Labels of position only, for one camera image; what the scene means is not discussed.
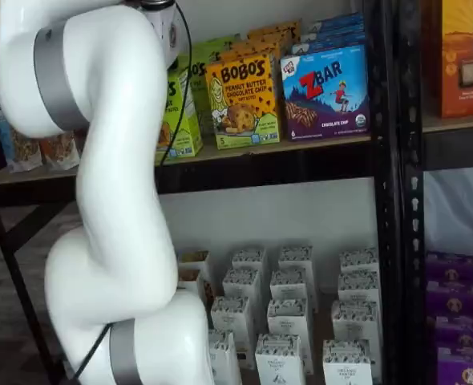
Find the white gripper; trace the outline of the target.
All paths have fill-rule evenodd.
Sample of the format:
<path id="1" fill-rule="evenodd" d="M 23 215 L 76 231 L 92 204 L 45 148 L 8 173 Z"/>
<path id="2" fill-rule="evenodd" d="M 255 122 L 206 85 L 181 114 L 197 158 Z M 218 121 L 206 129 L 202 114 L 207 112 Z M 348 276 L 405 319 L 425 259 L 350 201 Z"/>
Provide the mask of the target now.
<path id="1" fill-rule="evenodd" d="M 160 38 L 166 67 L 169 68 L 177 60 L 180 52 L 176 1 L 144 0 L 139 2 L 139 10 L 152 24 L 154 31 Z"/>

